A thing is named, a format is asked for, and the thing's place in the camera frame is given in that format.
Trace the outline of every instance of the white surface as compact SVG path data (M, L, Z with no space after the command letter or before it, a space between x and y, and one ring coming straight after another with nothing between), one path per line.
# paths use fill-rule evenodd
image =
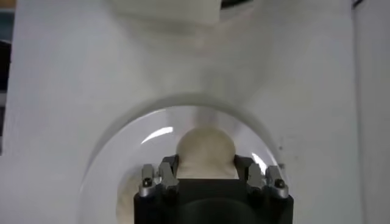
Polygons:
M77 223L91 154L178 93L263 123L283 146L296 223L362 223L349 0L266 1L196 37L149 35L101 0L19 0L16 11L0 223Z
M361 145L366 223L390 222L390 1L370 0L356 11Z
M162 158L176 153L177 144L188 131L205 125L227 133L234 141L237 155L256 155L263 164L277 165L265 143L234 117L212 108L170 107L129 123L99 151L83 181L80 223L116 223L118 189L129 177L139 176L144 164L158 167ZM159 130L171 132L149 139L150 134Z

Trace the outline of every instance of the metal screw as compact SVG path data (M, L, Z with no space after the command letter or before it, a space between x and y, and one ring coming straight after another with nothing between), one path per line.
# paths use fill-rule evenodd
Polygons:
M285 181L283 181L282 179L276 179L275 180L275 187L277 188L285 188L286 184L285 184Z
M143 187L150 187L150 186L152 186L152 184L153 184L153 181L149 177L147 177L147 178L142 180L142 186Z

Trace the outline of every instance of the beige object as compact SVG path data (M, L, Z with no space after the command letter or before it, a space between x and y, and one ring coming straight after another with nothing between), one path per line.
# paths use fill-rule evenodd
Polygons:
M233 159L236 150L232 139L212 127L189 131L177 145L179 167L177 178L238 178ZM133 223L133 196L138 191L140 175L132 176L118 194L116 218L119 224Z

